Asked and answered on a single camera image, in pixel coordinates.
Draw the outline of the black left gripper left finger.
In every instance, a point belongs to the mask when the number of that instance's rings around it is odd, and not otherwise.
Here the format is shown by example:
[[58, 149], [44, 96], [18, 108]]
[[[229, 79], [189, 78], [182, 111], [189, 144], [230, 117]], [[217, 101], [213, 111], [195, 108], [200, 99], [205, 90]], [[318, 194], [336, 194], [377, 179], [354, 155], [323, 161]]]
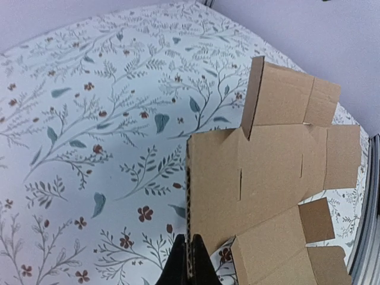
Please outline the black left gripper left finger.
[[156, 285], [186, 285], [186, 242], [183, 234], [177, 235], [164, 269]]

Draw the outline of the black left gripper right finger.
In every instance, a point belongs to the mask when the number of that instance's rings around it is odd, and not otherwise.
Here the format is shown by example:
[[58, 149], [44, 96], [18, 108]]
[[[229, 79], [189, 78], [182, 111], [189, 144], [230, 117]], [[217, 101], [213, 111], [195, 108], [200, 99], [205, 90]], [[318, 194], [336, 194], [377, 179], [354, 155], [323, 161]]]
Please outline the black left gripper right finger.
[[193, 235], [189, 256], [189, 281], [193, 285], [221, 285], [199, 234]]

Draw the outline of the brown cardboard box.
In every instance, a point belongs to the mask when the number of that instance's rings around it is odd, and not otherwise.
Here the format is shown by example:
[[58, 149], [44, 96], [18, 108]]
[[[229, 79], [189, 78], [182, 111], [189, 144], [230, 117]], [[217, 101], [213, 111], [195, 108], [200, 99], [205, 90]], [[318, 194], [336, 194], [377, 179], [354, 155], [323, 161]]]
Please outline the brown cardboard box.
[[191, 135], [188, 235], [228, 239], [239, 284], [350, 284], [324, 190], [354, 188], [360, 126], [334, 125], [340, 87], [252, 60], [240, 127]]

